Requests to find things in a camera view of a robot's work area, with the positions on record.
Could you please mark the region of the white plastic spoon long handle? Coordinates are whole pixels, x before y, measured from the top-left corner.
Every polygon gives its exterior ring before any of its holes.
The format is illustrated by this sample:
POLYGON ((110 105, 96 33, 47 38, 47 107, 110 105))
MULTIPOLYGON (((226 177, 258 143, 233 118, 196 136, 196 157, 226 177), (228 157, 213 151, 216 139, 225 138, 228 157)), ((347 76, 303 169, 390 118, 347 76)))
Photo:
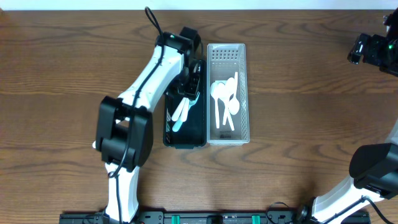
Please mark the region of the white plastic spoon long handle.
POLYGON ((223 125, 225 125, 227 120, 229 120, 230 128, 232 131, 234 131, 234 124, 232 122, 231 113, 229 112, 229 105, 228 105, 231 92, 227 89, 224 83, 219 82, 218 93, 220 100, 224 103, 223 125))

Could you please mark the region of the white plastic knife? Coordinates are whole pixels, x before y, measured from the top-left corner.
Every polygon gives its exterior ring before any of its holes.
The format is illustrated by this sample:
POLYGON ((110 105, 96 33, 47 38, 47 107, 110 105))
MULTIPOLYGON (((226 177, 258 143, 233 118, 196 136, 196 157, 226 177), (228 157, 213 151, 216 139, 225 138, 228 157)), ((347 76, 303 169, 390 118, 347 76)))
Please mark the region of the white plastic knife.
POLYGON ((182 113, 182 110, 184 108, 186 102, 186 98, 182 98, 181 102, 178 104, 177 108, 175 109, 173 115, 172 115, 172 121, 177 121, 182 113))

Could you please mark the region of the white plastic fork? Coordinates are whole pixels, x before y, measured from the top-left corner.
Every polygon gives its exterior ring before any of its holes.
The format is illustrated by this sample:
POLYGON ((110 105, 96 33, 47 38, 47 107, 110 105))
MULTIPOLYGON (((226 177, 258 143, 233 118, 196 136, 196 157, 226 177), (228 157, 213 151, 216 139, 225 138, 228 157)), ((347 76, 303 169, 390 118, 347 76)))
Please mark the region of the white plastic fork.
POLYGON ((188 118, 188 112, 190 108, 197 103, 199 96, 200 94, 198 94, 194 100, 190 100, 187 97, 182 98, 181 102, 177 106, 177 109, 174 111, 172 115, 172 121, 175 122, 175 124, 172 127, 173 132, 178 132, 182 124, 186 122, 188 118))

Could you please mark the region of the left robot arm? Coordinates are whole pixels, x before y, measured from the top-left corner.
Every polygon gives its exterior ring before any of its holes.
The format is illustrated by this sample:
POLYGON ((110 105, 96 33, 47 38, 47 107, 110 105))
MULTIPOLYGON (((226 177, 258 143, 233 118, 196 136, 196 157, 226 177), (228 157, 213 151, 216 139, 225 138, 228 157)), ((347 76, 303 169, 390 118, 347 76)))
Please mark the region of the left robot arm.
POLYGON ((195 29, 161 32, 137 80, 117 98, 107 96, 100 103, 94 148, 101 153, 109 181, 102 223, 131 223, 135 218, 139 170, 154 141, 152 114, 162 95, 170 94, 181 97, 176 112, 186 120, 189 102, 200 95, 205 61, 196 52, 202 46, 195 29))

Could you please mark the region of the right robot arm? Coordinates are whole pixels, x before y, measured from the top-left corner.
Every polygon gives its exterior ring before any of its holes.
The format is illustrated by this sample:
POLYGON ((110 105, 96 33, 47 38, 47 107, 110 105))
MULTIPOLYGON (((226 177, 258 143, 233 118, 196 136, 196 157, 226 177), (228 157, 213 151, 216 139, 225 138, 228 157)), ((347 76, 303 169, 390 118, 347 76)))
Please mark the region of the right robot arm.
MULTIPOLYGON (((397 76, 397 12, 384 16, 385 36, 360 34, 348 60, 368 63, 397 76)), ((296 214, 298 223, 342 223, 367 205, 397 196, 397 127, 385 142, 359 147, 349 174, 328 193, 315 197, 296 214)))

